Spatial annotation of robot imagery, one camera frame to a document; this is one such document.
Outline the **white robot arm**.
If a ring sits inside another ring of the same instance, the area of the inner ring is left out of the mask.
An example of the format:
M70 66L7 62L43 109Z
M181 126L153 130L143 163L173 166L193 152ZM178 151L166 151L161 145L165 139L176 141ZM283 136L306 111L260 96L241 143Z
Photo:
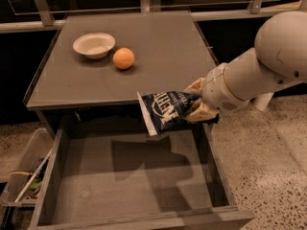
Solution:
M267 20L252 48L186 88L201 97L193 102L184 119L207 121L249 102L263 110L273 93L306 81L307 0L300 0L297 9Z

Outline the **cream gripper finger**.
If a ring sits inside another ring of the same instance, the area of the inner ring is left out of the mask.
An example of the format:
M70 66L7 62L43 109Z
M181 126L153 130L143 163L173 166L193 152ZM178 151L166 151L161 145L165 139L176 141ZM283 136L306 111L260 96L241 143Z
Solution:
M193 81L188 87L184 89L186 93L202 95L202 84L205 81L205 78L199 78Z
M214 119L217 115L218 111L215 108L205 103L202 99L198 99L185 112L183 119L195 123Z

